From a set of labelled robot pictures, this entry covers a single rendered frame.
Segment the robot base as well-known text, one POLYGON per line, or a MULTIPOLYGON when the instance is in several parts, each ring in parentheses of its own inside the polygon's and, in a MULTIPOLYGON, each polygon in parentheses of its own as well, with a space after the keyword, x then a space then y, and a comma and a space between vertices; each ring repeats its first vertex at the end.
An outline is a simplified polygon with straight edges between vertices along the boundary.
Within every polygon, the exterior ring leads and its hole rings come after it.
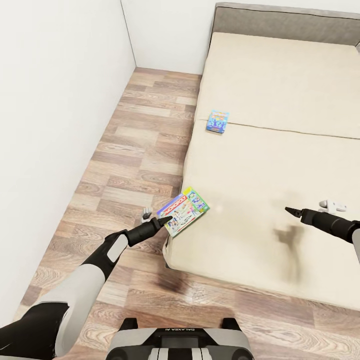
POLYGON ((254 360, 247 336, 235 318, 220 328, 144 328, 126 318, 112 337, 106 360, 148 360, 153 348, 207 348, 212 360, 254 360))

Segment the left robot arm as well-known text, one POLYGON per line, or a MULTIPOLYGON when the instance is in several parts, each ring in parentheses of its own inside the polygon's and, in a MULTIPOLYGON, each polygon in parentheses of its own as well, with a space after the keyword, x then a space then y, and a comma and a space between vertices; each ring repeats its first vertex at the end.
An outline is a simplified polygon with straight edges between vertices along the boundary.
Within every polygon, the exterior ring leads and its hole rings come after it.
POLYGON ((85 322, 121 254, 155 236, 173 216, 149 219, 144 208, 140 226, 105 237, 72 274, 39 298, 21 319, 0 328, 0 360, 52 360, 77 342, 85 322))

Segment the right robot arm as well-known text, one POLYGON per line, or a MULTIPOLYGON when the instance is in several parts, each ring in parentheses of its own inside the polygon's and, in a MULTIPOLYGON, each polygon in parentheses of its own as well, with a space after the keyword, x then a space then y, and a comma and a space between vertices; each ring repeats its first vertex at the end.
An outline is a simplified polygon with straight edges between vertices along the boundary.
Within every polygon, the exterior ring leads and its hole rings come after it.
POLYGON ((360 221, 347 220, 336 216, 337 212, 346 212, 348 207, 345 203, 327 199, 319 203, 318 211, 303 208, 301 210, 286 207, 289 213, 306 225, 314 226, 328 234, 341 238, 354 245, 358 261, 360 263, 360 221))

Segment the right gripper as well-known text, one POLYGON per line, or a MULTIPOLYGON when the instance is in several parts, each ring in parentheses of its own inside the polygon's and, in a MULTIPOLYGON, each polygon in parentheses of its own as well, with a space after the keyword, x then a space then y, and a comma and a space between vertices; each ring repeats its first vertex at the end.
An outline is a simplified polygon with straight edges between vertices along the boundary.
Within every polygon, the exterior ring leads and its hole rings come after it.
POLYGON ((338 219, 342 219, 342 217, 336 216, 328 212, 320 212, 308 208, 303 208, 299 210, 291 207, 286 207, 285 210, 287 210, 293 216, 299 219, 301 218, 302 223, 306 225, 314 226, 328 234, 329 233, 333 234, 332 233, 333 224, 338 219))

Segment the board game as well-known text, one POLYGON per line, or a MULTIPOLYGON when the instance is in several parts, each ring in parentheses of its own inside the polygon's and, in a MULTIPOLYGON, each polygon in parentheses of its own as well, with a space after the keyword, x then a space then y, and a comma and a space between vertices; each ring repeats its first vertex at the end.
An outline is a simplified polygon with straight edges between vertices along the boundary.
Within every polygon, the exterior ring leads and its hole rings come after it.
POLYGON ((166 222, 164 226, 169 231, 172 238, 175 238, 202 215, 210 207, 193 189, 192 186, 183 191, 174 200, 165 205, 157 212, 159 218, 172 216, 173 218, 166 222))
POLYGON ((224 134, 228 117, 229 112, 212 109, 208 124, 206 126, 206 130, 211 130, 224 134))

